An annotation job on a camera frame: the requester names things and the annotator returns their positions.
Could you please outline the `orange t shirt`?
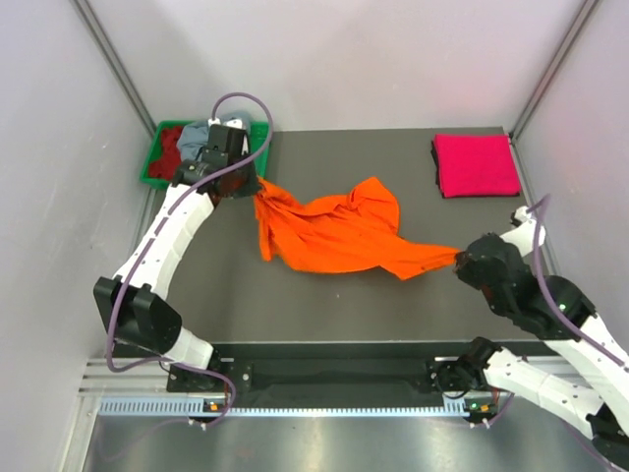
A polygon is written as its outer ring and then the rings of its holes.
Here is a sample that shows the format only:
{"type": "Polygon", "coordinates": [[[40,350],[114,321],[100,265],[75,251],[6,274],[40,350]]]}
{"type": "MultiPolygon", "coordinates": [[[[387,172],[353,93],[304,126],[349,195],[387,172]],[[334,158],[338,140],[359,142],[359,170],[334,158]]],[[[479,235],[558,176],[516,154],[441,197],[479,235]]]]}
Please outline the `orange t shirt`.
{"type": "Polygon", "coordinates": [[[254,196],[261,258],[289,268],[343,274],[382,268],[400,280],[455,264],[456,248],[399,235],[400,206],[375,177],[349,193],[302,204],[262,178],[254,196]]]}

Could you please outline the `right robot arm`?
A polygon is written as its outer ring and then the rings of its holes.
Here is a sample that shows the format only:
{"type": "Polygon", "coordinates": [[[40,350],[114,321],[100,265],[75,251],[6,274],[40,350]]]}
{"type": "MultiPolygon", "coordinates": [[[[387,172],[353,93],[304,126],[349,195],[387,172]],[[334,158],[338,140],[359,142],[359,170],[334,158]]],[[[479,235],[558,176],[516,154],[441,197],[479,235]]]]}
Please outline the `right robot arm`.
{"type": "Polygon", "coordinates": [[[570,280],[535,277],[518,245],[489,233],[455,257],[455,273],[490,310],[532,334],[584,379],[578,385],[537,368],[506,346],[477,337],[454,361],[432,369],[432,384],[459,398],[506,390],[552,413],[610,465],[628,467],[628,355],[594,304],[570,280]]]}

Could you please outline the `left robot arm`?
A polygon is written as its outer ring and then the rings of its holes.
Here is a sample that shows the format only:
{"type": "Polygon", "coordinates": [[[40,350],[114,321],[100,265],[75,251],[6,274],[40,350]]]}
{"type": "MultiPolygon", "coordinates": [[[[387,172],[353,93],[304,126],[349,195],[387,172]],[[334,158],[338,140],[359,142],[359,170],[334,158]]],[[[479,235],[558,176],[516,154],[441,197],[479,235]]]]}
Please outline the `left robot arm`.
{"type": "Polygon", "coordinates": [[[209,390],[222,381],[214,347],[184,328],[166,301],[178,264],[217,204],[257,192],[248,124],[241,118],[210,119],[196,157],[174,172],[160,210],[128,260],[93,287],[107,331],[107,348],[129,345],[149,359],[189,369],[189,378],[209,390]]]}

